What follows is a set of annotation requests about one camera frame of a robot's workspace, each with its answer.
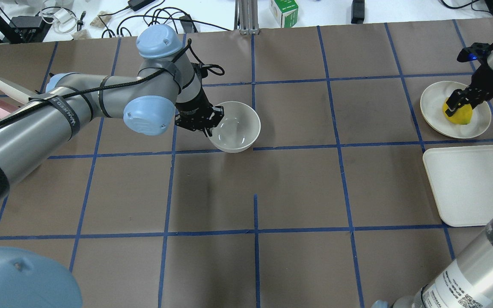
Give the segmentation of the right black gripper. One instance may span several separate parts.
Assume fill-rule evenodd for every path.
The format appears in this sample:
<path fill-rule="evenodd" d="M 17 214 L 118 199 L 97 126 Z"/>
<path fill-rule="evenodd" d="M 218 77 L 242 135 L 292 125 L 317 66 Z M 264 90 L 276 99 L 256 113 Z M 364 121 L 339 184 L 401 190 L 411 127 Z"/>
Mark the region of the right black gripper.
<path fill-rule="evenodd" d="M 493 99 L 493 43 L 475 42 L 458 53 L 457 61 L 459 62 L 474 60 L 477 60 L 480 65 L 472 74 L 469 86 L 464 90 L 454 90 L 445 100 L 448 105 L 446 113 L 450 116 L 464 105 L 471 104 L 471 107 L 477 107 Z"/>

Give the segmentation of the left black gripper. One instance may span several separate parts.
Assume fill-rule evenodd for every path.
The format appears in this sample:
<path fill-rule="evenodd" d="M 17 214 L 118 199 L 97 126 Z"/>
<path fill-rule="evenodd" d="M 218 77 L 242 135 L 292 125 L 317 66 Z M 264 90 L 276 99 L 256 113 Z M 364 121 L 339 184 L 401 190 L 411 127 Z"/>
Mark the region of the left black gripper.
<path fill-rule="evenodd" d="M 221 123 L 224 107 L 211 104 L 207 96 L 196 96 L 185 103 L 177 103 L 175 125 L 190 131 L 201 131 L 206 137 L 213 136 L 213 129 Z"/>

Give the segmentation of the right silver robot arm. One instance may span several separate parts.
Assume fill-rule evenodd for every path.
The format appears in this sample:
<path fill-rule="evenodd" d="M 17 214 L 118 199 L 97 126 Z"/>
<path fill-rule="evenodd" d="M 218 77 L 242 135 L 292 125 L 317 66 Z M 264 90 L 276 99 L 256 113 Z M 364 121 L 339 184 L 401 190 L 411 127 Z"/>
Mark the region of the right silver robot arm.
<path fill-rule="evenodd" d="M 467 125 L 476 107 L 493 99 L 493 43 L 474 43 L 457 56 L 460 62 L 478 60 L 471 83 L 454 90 L 442 104 L 440 117 Z M 389 304 L 378 300 L 374 308 L 493 308 L 493 218 L 458 256 L 414 296 Z"/>

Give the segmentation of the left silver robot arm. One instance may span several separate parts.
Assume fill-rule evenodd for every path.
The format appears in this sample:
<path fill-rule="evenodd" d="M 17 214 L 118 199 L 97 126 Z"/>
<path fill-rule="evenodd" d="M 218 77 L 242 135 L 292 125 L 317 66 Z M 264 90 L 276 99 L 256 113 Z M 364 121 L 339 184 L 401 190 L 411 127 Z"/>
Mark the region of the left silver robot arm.
<path fill-rule="evenodd" d="M 0 202 L 10 189 L 96 117 L 121 118 L 137 133 L 161 135 L 174 124 L 206 137 L 222 121 L 202 79 L 209 65 L 190 62 L 186 44 L 166 24 L 136 40 L 143 62 L 136 77 L 57 74 L 52 88 L 0 119 Z"/>

